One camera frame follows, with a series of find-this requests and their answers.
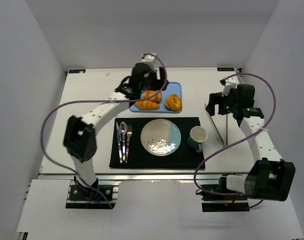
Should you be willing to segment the striped croissant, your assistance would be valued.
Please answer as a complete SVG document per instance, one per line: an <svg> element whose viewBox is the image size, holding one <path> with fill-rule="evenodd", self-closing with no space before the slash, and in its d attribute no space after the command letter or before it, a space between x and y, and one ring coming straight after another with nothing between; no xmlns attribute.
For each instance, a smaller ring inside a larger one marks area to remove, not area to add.
<svg viewBox="0 0 304 240"><path fill-rule="evenodd" d="M160 105L157 102L150 100L137 101L134 105L141 111L152 111L160 108Z"/></svg>

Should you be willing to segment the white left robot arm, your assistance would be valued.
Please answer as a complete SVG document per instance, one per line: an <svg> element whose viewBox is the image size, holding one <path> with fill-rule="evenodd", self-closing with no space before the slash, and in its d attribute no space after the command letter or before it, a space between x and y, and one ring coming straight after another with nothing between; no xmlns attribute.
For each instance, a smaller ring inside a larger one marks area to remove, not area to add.
<svg viewBox="0 0 304 240"><path fill-rule="evenodd" d="M96 136L99 131L116 115L129 109L140 99L145 90L160 90L168 84L164 67L157 70L150 63L135 64L131 75L126 76L115 88L107 103L99 104L90 112L67 120L63 145L71 155L76 176L75 183L85 192L90 193L98 187L93 165L93 156L97 151Z"/></svg>

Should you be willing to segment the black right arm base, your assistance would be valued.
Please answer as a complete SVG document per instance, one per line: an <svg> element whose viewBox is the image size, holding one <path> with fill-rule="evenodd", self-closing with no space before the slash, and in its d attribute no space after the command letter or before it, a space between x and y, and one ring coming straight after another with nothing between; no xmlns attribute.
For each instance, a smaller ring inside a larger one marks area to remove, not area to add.
<svg viewBox="0 0 304 240"><path fill-rule="evenodd" d="M207 212L248 212L249 202L244 195L221 196L209 194L197 189L197 195L201 196L201 207L204 213Z"/></svg>

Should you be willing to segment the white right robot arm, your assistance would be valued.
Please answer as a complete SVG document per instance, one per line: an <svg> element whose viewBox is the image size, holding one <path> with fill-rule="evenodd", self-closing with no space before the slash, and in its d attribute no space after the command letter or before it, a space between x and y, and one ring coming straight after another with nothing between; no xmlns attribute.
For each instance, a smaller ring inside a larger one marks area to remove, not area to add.
<svg viewBox="0 0 304 240"><path fill-rule="evenodd" d="M211 93L206 106L210 116L232 114L247 141L255 163L247 175L227 174L219 180L218 192L239 193L247 198L284 202L289 195L296 168L276 150L264 129L264 115L254 106L255 87L249 84L225 86Z"/></svg>

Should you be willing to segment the golden bread roll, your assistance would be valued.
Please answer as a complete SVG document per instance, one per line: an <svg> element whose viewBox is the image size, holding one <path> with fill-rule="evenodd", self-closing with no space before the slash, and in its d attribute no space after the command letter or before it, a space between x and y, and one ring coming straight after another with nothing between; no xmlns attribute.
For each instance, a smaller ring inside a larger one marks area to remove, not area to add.
<svg viewBox="0 0 304 240"><path fill-rule="evenodd" d="M143 93L143 97L145 99L148 99L149 101L152 101L152 102L160 102L162 100L162 93L157 91L153 91L153 90L146 90L144 93Z"/></svg>

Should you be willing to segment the metal tongs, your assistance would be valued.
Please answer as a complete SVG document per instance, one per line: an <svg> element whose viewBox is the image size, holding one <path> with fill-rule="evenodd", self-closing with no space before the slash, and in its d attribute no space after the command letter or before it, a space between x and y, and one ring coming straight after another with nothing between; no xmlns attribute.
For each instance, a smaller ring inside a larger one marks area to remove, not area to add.
<svg viewBox="0 0 304 240"><path fill-rule="evenodd" d="M223 147L227 146L229 144L229 116L210 116L207 110L207 103L204 104L204 109L206 111L206 115L210 121L210 124L219 139L219 142Z"/></svg>

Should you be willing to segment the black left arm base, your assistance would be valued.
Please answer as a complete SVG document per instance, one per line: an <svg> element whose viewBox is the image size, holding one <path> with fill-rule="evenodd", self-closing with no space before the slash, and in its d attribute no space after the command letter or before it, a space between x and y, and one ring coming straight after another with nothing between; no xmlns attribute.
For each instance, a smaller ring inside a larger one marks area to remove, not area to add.
<svg viewBox="0 0 304 240"><path fill-rule="evenodd" d="M114 208L118 197L118 184L106 182L99 184L98 189ZM66 209L111 210L110 205L96 191L90 189L86 192L75 182L70 182L65 203Z"/></svg>

